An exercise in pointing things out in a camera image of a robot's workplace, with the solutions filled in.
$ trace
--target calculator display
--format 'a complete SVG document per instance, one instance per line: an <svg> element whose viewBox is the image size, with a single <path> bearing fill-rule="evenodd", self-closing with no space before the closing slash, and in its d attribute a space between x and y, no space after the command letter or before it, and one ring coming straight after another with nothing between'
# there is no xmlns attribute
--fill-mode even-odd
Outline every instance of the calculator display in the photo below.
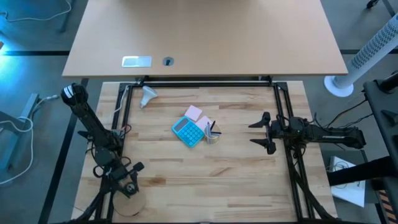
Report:
<svg viewBox="0 0 398 224"><path fill-rule="evenodd" d="M179 122L178 125L176 125L174 127L174 130L175 131L180 131L187 123L188 123L188 119L187 118L183 119L181 122Z"/></svg>

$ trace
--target white label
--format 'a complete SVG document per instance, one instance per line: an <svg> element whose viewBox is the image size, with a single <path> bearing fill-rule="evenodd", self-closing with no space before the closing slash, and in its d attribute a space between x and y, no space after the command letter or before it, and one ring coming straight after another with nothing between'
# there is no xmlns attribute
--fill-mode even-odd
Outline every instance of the white label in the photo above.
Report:
<svg viewBox="0 0 398 224"><path fill-rule="evenodd" d="M151 56L125 56L122 61L122 67L124 68L148 68L151 66Z"/></svg>

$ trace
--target pink sticky note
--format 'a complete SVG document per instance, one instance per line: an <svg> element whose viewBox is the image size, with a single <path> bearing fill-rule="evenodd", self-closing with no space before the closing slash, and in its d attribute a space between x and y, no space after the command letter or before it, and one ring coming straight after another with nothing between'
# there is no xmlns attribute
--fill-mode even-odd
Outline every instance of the pink sticky note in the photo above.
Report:
<svg viewBox="0 0 398 224"><path fill-rule="evenodd" d="M199 119L198 122L196 122L196 125L202 130L205 131L205 127L207 125L207 122L209 122L210 124L213 123L212 121L210 121L210 119L206 116L203 116Z"/></svg>
<svg viewBox="0 0 398 224"><path fill-rule="evenodd" d="M187 112L185 112L185 115L192 120L196 121L201 114L201 109L197 108L196 106L189 106Z"/></svg>

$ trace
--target wooden disc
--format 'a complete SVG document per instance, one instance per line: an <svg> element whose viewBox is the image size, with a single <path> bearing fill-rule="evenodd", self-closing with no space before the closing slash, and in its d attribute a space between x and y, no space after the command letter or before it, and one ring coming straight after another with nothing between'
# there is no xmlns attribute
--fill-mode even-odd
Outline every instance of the wooden disc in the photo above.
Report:
<svg viewBox="0 0 398 224"><path fill-rule="evenodd" d="M146 197L144 189L141 187L140 191L130 198L117 191L113 197L114 209L122 216L133 216L139 213L146 204Z"/></svg>

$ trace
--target wooden table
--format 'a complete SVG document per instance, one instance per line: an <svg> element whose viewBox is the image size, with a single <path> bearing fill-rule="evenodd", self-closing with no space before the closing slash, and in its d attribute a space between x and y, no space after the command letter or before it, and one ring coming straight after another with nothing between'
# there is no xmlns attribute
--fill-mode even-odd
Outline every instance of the wooden table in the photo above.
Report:
<svg viewBox="0 0 398 224"><path fill-rule="evenodd" d="M123 68L151 56L150 68ZM163 65L172 57L172 66ZM64 77L346 75L319 0L90 0Z"/></svg>
<svg viewBox="0 0 398 224"><path fill-rule="evenodd" d="M296 116L311 118L302 82L288 82ZM119 83L104 83L96 114L111 127ZM141 110L142 90L133 92L124 155L141 161L139 185L147 197L135 217L114 212L114 222L292 222L296 220L283 143L266 150L251 138L264 138L264 129L248 128L263 111L275 119L277 109L270 87L156 88L158 98ZM223 132L215 145L200 142L189 149L171 131L172 125L195 105L202 115L217 120ZM311 191L333 216L335 205L318 144L308 144L304 155ZM87 154L81 174L76 218L98 193L95 162ZM303 195L300 196L306 213Z"/></svg>

